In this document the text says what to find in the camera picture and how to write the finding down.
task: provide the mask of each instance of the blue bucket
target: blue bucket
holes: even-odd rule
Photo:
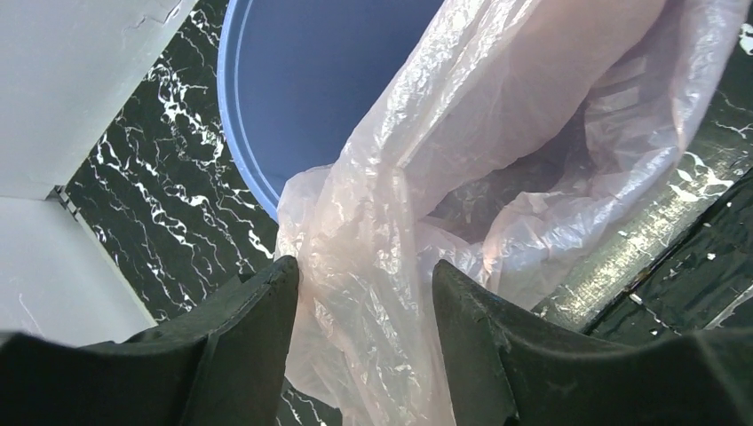
[[[340,155],[442,0],[230,0],[219,112],[246,185],[272,219],[288,179]]]

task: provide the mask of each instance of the white wall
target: white wall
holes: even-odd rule
[[[0,196],[66,184],[195,3],[0,1]]]
[[[57,202],[0,198],[0,329],[79,346],[152,327],[92,238]]]

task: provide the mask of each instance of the floor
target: floor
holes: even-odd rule
[[[157,321],[190,312],[235,274],[272,260],[276,224],[246,189],[219,120],[215,64],[226,4],[199,1],[65,189]],[[753,325],[750,33],[741,33],[699,136],[654,207],[535,312],[625,343]],[[278,422],[341,420],[286,390]]]

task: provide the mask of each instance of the crumpled plastic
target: crumpled plastic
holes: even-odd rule
[[[447,0],[338,160],[292,178],[286,376],[346,425],[453,425],[447,259],[530,309],[697,131],[749,0]]]

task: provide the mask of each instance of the blue plastic basin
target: blue plastic basin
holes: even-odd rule
[[[330,164],[442,0],[231,0],[218,96],[235,164],[277,220],[288,179]]]

